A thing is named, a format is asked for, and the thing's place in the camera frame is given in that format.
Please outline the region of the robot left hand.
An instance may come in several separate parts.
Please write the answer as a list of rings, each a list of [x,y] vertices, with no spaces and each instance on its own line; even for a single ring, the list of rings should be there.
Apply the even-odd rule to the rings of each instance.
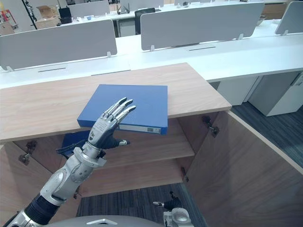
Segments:
[[[130,144],[128,140],[114,138],[113,134],[121,121],[136,108],[132,102],[132,99],[124,97],[104,111],[91,128],[87,142],[98,149],[111,149]]]

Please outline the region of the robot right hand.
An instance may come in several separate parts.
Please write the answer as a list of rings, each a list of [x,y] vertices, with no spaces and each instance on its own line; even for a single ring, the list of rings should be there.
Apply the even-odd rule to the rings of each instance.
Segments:
[[[171,200],[165,202],[153,201],[152,204],[157,207],[163,207],[168,211],[172,211],[174,208],[182,208],[181,200],[174,195],[173,191],[170,191],[169,193],[171,195]]]

